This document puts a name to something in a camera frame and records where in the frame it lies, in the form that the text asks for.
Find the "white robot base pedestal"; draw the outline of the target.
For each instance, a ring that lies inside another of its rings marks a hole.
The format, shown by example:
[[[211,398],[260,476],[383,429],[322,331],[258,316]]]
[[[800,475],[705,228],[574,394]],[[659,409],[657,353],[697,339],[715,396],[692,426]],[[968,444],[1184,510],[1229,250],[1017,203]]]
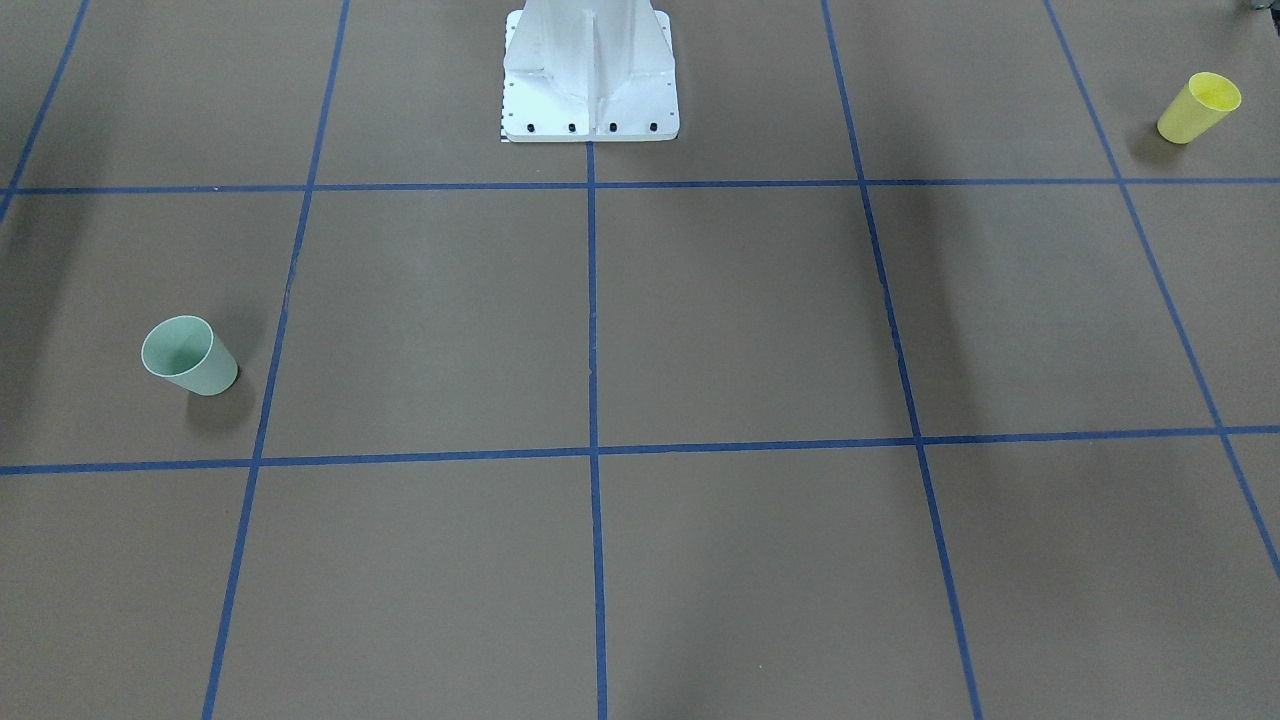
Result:
[[[649,1],[526,1],[504,22],[500,137],[512,143],[678,137],[669,14]]]

